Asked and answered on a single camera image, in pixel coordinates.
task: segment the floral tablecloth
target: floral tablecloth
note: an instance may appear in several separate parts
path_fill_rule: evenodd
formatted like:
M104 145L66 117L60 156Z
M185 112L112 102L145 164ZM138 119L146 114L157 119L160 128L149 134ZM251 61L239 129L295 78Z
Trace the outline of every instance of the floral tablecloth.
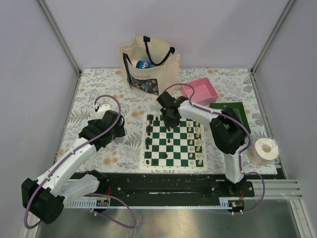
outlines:
M218 103L243 102L247 119L252 131L253 141L266 137L262 115L260 114L256 96L247 69L181 69L179 81L188 82L194 79L208 77L219 94ZM121 104L122 115L125 118L126 136L114 140L106 148L92 156L79 168L79 172L98 170L107 173L150 173L139 168L140 148L142 139L143 115L147 112L159 112L160 105L144 94L131 90L121 82L120 69L85 69L81 76L75 103L71 110L69 122L62 142L59 156L65 154L78 138L78 133L87 125L87 121L96 118L92 107L96 97L110 94ZM174 96L180 96L179 90ZM111 99L101 98L99 103L109 103L113 110L117 106ZM211 131L205 126L208 170L197 173L224 174L225 163L223 154L217 149L212 139ZM253 166L243 154L245 172L256 171L261 174L276 174L274 164L265 167ZM190 171L152 171L153 173L191 173Z

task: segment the white arm segment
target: white arm segment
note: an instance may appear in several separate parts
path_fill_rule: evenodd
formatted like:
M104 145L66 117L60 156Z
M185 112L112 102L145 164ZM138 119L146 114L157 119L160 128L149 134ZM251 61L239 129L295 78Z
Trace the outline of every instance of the white arm segment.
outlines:
M226 178L232 182L237 183L243 178L243 173L239 169L239 156L238 152L241 150L241 147L237 150L234 155L223 154L224 163L226 164Z
M87 142L85 138L78 138L75 143L72 145L70 150L65 153L65 155L60 158L49 170L47 170L44 174L40 175L37 180L38 184L48 177L49 173L62 161L65 156L67 156L73 149ZM44 185L43 188L50 188L50 193L54 196L60 194L61 189L69 180L69 178L78 170L78 168L86 162L91 156L96 153L96 148L94 145L87 144L80 150L76 151L74 155L71 155L50 177Z
M212 112L219 112L221 113L221 110L215 110L208 107L204 107L201 105L196 104L200 108L208 109ZM203 110L200 110L198 108L195 108L189 104L189 101L186 100L183 102L180 107L178 108L178 112L181 117L192 119L194 121L197 121L203 125L209 125L211 120L213 118L216 118L218 115L211 114L208 112L205 112ZM226 178L231 181L232 183L237 183L243 178L243 174L240 172L239 169L239 158L238 158L238 151L234 154L223 154L224 155L224 162L226 164Z
M219 112L221 113L221 110L215 110L215 109L211 109L205 106L201 106L196 104L197 106L199 106L200 108L205 108L208 109L210 111L213 112ZM181 117L183 118L188 118L188 119L192 119L194 121L197 121L203 125L209 125L209 123L211 122L211 120L213 118L216 118L218 115L214 115L208 112L205 112L203 110L200 110L198 108L194 108L193 106L191 106L189 104L189 101L186 100L185 102L183 102L180 107L178 108L178 112L180 114Z
M93 193L97 190L99 181L93 175L85 175L81 179L71 182L63 187L60 192L60 196L64 196L64 207L69 203L76 201L77 199Z

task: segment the tote bag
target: tote bag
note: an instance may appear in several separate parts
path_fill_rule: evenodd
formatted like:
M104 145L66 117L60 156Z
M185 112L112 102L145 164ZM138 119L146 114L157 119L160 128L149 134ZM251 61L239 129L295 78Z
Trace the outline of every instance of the tote bag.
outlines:
M168 86L178 82L180 54L166 41L135 36L134 41L120 47L122 80L131 88L156 99ZM136 68L133 62L149 61L154 67Z

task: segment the pink box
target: pink box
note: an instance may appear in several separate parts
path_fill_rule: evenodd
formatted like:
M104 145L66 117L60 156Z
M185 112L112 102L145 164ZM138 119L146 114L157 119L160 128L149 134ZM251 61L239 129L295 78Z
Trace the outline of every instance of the pink box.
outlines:
M192 98L194 103L202 106L209 106L210 103L215 103L217 101L218 94L207 77L186 82L186 84L193 86L195 89L195 94ZM189 98L190 95L192 95L193 90L190 87L182 85L180 92L184 97Z

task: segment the white robotic arm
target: white robotic arm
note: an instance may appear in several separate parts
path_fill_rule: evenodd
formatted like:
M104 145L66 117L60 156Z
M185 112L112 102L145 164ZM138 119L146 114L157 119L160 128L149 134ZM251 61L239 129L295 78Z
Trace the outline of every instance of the white robotic arm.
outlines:
M29 201L33 200L29 210L44 223L50 224L69 203L89 193L105 193L107 177L94 170L77 181L66 183L101 147L124 135L124 118L114 111L107 110L102 119L88 121L88 126L83 128L79 138L59 161L36 180L27 178L23 182L23 206L27 208Z
M226 178L234 184L241 181L244 175L239 169L238 151L240 151L241 147L245 143L245 134L243 130L240 130L237 127L230 127L229 121L219 119L219 115L213 114L213 112L226 112L214 110L201 105L195 105L195 103L191 104L185 97L175 99L171 97L168 92L163 92L158 97L157 101L163 107L161 112L164 117L165 126L177 126L180 118L188 118L203 125L209 125L211 127L215 144L224 155ZM238 119L232 109L228 109L227 111L230 113L231 117Z

